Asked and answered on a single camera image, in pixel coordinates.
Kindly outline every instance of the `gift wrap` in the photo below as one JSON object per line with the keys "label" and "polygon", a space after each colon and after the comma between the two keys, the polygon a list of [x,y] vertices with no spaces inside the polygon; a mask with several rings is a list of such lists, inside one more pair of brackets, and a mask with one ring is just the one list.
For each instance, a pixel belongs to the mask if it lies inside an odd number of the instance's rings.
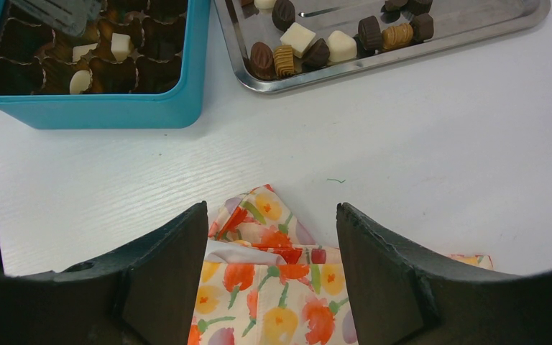
{"label": "gift wrap", "polygon": [[188,345],[357,344],[339,249],[317,244],[270,185],[228,199],[208,236]]}

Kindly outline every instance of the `white surface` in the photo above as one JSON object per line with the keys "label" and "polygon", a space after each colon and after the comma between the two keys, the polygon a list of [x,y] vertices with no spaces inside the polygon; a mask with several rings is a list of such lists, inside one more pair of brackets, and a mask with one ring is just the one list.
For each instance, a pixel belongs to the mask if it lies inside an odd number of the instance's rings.
{"label": "white surface", "polygon": [[41,132],[0,112],[9,274],[62,270],[263,183],[331,245],[349,201],[438,252],[552,268],[552,10],[530,31],[280,96],[239,85],[211,16],[205,110],[187,129]]}

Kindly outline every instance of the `metal tray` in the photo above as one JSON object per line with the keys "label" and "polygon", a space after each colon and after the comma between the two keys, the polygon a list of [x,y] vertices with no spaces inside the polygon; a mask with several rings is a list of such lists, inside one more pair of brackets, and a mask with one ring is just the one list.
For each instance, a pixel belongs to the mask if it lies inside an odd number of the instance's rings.
{"label": "metal tray", "polygon": [[[334,30],[353,37],[359,20],[370,15],[378,18],[382,30],[409,22],[412,16],[406,11],[400,12],[398,18],[384,15],[384,0],[293,0],[293,3],[298,13],[295,21],[316,32],[317,39],[326,39]],[[547,16],[551,0],[434,0],[430,14],[435,20],[435,35],[431,40],[370,57],[357,56],[356,60],[308,72],[301,70],[296,58],[296,71],[301,73],[274,81],[259,80],[247,68],[255,42],[261,41],[272,49],[280,45],[282,32],[272,23],[271,11],[259,11],[253,4],[243,8],[240,0],[215,0],[215,5],[236,77],[253,91],[277,93],[533,27]]]}

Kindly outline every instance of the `orange flower print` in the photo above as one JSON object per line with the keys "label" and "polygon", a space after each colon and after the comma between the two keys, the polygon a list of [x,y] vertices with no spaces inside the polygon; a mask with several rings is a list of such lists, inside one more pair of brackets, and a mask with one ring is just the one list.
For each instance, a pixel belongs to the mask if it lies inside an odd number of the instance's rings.
{"label": "orange flower print", "polygon": [[263,329],[261,334],[262,345],[288,345],[293,339],[295,330],[298,326],[297,315],[287,308],[285,300],[289,284],[280,296],[278,307],[270,309],[263,316]]}
{"label": "orange flower print", "polygon": [[282,264],[280,270],[280,282],[285,284],[287,280],[303,280],[310,273],[309,264]]}
{"label": "orange flower print", "polygon": [[253,290],[247,296],[247,305],[249,306],[249,316],[251,318],[257,318],[257,299],[259,297],[259,292]]}
{"label": "orange flower print", "polygon": [[291,247],[292,245],[289,236],[272,225],[269,229],[263,230],[259,247],[282,248]]}
{"label": "orange flower print", "polygon": [[245,220],[249,212],[245,209],[240,208],[239,206],[236,207],[234,212],[229,217],[229,220],[225,225],[223,225],[223,228],[221,232],[217,235],[217,240],[220,240],[221,238],[227,238],[227,233],[236,233],[236,229],[238,228],[238,225],[242,224],[242,222]]}
{"label": "orange flower print", "polygon": [[202,339],[198,325],[191,325],[189,329],[189,338],[187,339],[187,345],[200,345]]}
{"label": "orange flower print", "polygon": [[242,337],[244,338],[247,333],[257,324],[257,299],[259,297],[259,291],[253,290],[247,296],[247,306],[249,307],[249,317],[251,321],[249,325],[242,332]]}
{"label": "orange flower print", "polygon": [[332,296],[338,295],[346,285],[342,264],[324,264],[321,272],[321,285]]}
{"label": "orange flower print", "polygon": [[259,193],[255,197],[255,203],[259,212],[268,219],[277,221],[282,215],[280,203],[274,199],[270,193]]}
{"label": "orange flower print", "polygon": [[298,282],[308,286],[311,291],[314,291],[314,287],[311,285],[311,282],[307,277],[309,273],[309,264],[280,264],[277,266],[269,266],[267,268],[267,275],[259,284],[258,289],[261,290],[262,286],[271,277],[278,277],[280,278],[280,283],[283,285],[288,284],[287,280],[297,280]]}
{"label": "orange flower print", "polygon": [[274,248],[272,253],[280,255],[289,265],[299,262],[303,250],[301,248]]}
{"label": "orange flower print", "polygon": [[208,237],[217,236],[217,232],[219,232],[219,223],[214,221],[211,225],[211,228],[208,230]]}
{"label": "orange flower print", "polygon": [[253,284],[255,267],[253,264],[228,264],[225,269],[223,286],[230,293],[228,309],[234,305],[240,291],[248,289]]}
{"label": "orange flower print", "polygon": [[202,275],[201,275],[201,282],[208,282],[214,275],[215,272],[219,269],[219,263],[217,262],[208,262],[205,261],[202,264]]}
{"label": "orange flower print", "polygon": [[308,332],[305,340],[308,344],[327,344],[335,329],[335,318],[325,298],[319,300],[315,295],[309,295],[306,299],[301,314],[304,322],[308,322]]}
{"label": "orange flower print", "polygon": [[223,294],[221,288],[212,285],[202,285],[198,288],[195,298],[195,311],[200,314],[209,314],[217,309],[219,297]]}

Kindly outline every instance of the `milk chocolate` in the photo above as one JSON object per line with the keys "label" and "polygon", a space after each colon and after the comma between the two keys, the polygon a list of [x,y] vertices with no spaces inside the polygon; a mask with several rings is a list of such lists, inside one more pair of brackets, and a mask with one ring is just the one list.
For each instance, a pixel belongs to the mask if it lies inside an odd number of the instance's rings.
{"label": "milk chocolate", "polygon": [[397,11],[401,9],[401,7],[405,6],[407,2],[408,0],[386,0],[384,6],[386,11]]}
{"label": "milk chocolate", "polygon": [[433,17],[428,13],[415,16],[411,21],[411,27],[413,28],[413,40],[418,43],[433,38],[435,34]]}
{"label": "milk chocolate", "polygon": [[251,48],[251,70],[260,79],[274,78],[274,57],[272,50],[263,42],[257,42]]}
{"label": "milk chocolate", "polygon": [[280,31],[287,31],[295,22],[295,6],[289,0],[276,0],[272,10],[272,21]]}
{"label": "milk chocolate", "polygon": [[329,54],[327,42],[321,38],[316,41],[303,56],[303,64],[314,68],[321,68],[327,65]]}
{"label": "milk chocolate", "polygon": [[293,47],[281,45],[274,50],[274,67],[279,78],[295,74],[295,63],[293,61]]}
{"label": "milk chocolate", "polygon": [[382,46],[382,30],[380,30],[380,23],[375,16],[361,19],[359,39],[367,51],[376,50]]}
{"label": "milk chocolate", "polygon": [[409,0],[405,7],[411,14],[419,16],[422,13],[428,13],[433,6],[433,0]]}

